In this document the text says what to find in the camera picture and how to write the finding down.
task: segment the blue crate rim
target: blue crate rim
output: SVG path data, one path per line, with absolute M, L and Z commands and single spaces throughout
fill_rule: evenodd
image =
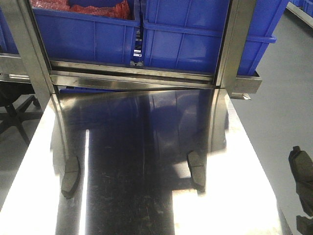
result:
M 211 36 L 211 37 L 219 37 L 219 38 L 222 37 L 222 34 L 223 34 L 222 32 L 206 30 L 206 29 L 185 28 L 185 27 L 165 25 L 165 24 L 149 23 L 147 20 L 143 21 L 143 27 L 149 30 L 187 33 L 187 34 L 195 34 L 195 35 Z M 262 42 L 262 43 L 275 43 L 277 41 L 277 38 L 274 35 L 272 35 L 271 37 L 248 35 L 247 41 Z
M 132 27 L 139 27 L 140 26 L 140 3 L 138 0 L 134 0 L 134 20 L 124 20 L 119 18 L 111 18 L 106 16 L 94 16 L 88 15 L 78 12 L 68 12 L 68 11 L 58 11 L 58 10 L 51 10 L 51 9 L 43 9 L 38 7 L 33 7 L 34 13 L 42 16 L 57 16 L 63 18 L 71 18 L 77 20 L 84 20 L 84 21 L 92 21 L 92 22 L 101 22 L 101 23 L 108 23 L 108 24 L 122 24 L 125 26 L 132 26 Z

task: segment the red plastic bag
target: red plastic bag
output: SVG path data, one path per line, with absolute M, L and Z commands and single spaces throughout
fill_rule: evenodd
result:
M 49 3 L 56 3 L 60 5 L 68 5 L 68 0 L 41 0 Z
M 130 9 L 127 0 L 123 0 L 121 3 L 115 5 L 115 7 L 94 7 L 94 6 L 82 7 L 79 5 L 73 5 L 69 11 L 96 16 L 121 18 L 126 20 L 131 19 Z
M 58 3 L 51 3 L 51 2 L 45 2 L 45 1 L 37 1 L 33 6 L 44 8 L 44 9 L 59 10 L 59 11 L 68 11 L 70 8 L 68 5 L 62 5 Z

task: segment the stainless steel surface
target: stainless steel surface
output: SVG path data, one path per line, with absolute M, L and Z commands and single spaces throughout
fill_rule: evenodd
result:
M 255 94 L 260 88 L 261 83 L 262 79 L 260 77 L 238 76 L 235 79 L 235 87 L 232 93 Z
M 64 118 L 63 118 L 63 113 L 62 113 L 62 107 L 60 105 L 59 99 L 56 94 L 53 94 L 51 96 L 51 99 L 55 114 L 56 114 L 56 119 L 58 124 L 58 130 L 59 130 L 59 137 L 60 137 L 60 143 L 62 144 L 62 151 L 63 151 L 63 157 L 65 161 L 69 159 L 70 155 L 68 153 L 68 144 L 67 144 L 67 133 L 66 133 L 66 128 L 64 127 Z
M 182 71 L 182 70 L 167 70 L 162 68 L 149 68 L 149 67 L 131 67 L 120 65 L 110 65 L 104 63 L 93 62 L 83 62 L 83 61 L 51 61 L 54 70 L 65 70 L 65 69 L 76 69 L 79 71 L 92 71 L 99 73 L 100 71 L 105 72 L 115 72 L 123 74 L 141 74 L 157 77 L 173 77 L 173 78 L 183 78 L 189 80 L 203 80 L 206 82 L 212 81 L 213 76 L 204 72 L 195 73 L 194 71 Z
M 313 30 L 286 10 L 258 71 L 263 80 L 251 102 L 232 100 L 293 235 L 305 216 L 288 155 L 299 145 L 312 157 Z
M 26 69 L 19 55 L 0 54 L 0 72 L 15 73 L 0 77 L 2 81 L 27 82 Z M 62 86 L 78 86 L 90 88 L 122 89 L 122 90 L 149 90 L 187 88 L 212 88 L 208 85 L 212 76 L 204 73 L 188 73 L 178 71 L 157 71 L 152 68 L 130 68 L 103 64 L 87 64 L 84 62 L 51 61 L 52 83 Z M 256 93 L 261 85 L 261 78 L 257 76 L 237 76 L 233 92 Z
M 231 94 L 232 99 L 244 99 L 244 100 L 251 100 L 251 97 L 247 93 L 232 93 Z
M 231 0 L 223 34 L 214 84 L 231 94 L 235 87 L 241 56 L 256 0 Z
M 0 53 L 0 73 L 27 75 L 19 55 Z
M 0 74 L 0 81 L 2 82 L 19 82 L 19 83 L 30 83 L 27 75 L 14 75 L 14 74 Z
M 313 18 L 305 13 L 302 9 L 292 4 L 291 2 L 288 2 L 287 9 L 295 14 L 297 17 L 299 17 L 308 26 L 313 28 Z
M 1 235 L 282 235 L 275 195 L 225 90 L 59 101 L 58 111 L 49 102 L 12 184 Z M 58 121 L 82 168 L 71 200 L 60 194 Z M 206 193 L 192 189 L 190 151 L 207 161 Z
M 145 75 L 136 75 L 136 74 L 127 74 L 125 76 L 112 76 L 112 75 L 102 75 L 102 74 L 93 74 L 93 73 L 80 73 L 80 72 L 66 72 L 66 71 L 52 71 L 51 79 L 54 84 L 58 83 L 66 83 L 68 82 L 69 86 L 90 86 L 90 80 L 93 82 L 97 82 L 98 85 L 102 82 L 105 86 L 104 82 L 110 82 L 110 86 L 113 87 L 118 83 L 118 86 L 125 87 L 138 87 L 139 85 L 152 89 L 154 88 L 202 88 L 208 89 L 211 88 L 212 85 L 203 82 L 203 81 L 195 81 L 195 80 L 183 80 L 178 78 L 169 78 L 169 77 L 159 77 L 156 79 L 152 79 L 150 77 L 145 77 Z
M 45 107 L 54 93 L 49 76 L 51 66 L 30 3 L 28 0 L 1 0 L 0 7 L 37 98 L 41 106 Z

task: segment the black object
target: black object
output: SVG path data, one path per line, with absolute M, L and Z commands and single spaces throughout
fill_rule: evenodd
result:
M 195 189 L 205 191 L 205 167 L 200 156 L 195 152 L 190 152 L 187 157 L 192 183 Z
M 66 199 L 73 197 L 80 179 L 80 166 L 76 157 L 69 158 L 65 165 L 61 192 Z
M 25 143 L 29 145 L 30 140 L 22 126 L 22 122 L 41 118 L 42 111 L 25 112 L 32 102 L 36 107 L 40 107 L 39 102 L 34 95 L 30 96 L 17 109 L 14 108 L 13 102 L 22 94 L 34 93 L 31 84 L 0 82 L 0 107 L 4 107 L 7 111 L 7 113 L 0 113 L 0 120 L 3 121 L 0 123 L 0 134 L 9 127 L 16 126 Z
M 297 230 L 303 235 L 313 235 L 313 219 L 297 216 Z
M 313 216 L 313 161 L 305 151 L 295 146 L 290 152 L 289 163 L 303 211 Z M 313 235 L 313 219 L 298 215 L 297 230 L 303 235 Z

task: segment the office chair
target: office chair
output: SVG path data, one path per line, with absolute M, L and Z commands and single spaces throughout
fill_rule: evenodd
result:
M 22 126 L 22 122 L 26 120 L 40 119 L 43 112 L 28 112 L 26 109 L 33 103 L 40 108 L 38 100 L 34 95 L 31 95 L 24 101 L 17 109 L 14 108 L 13 103 L 22 94 L 34 94 L 31 84 L 0 82 L 0 107 L 4 107 L 7 113 L 0 113 L 0 134 L 6 131 L 11 126 L 16 126 L 23 140 L 29 145 L 30 140 Z

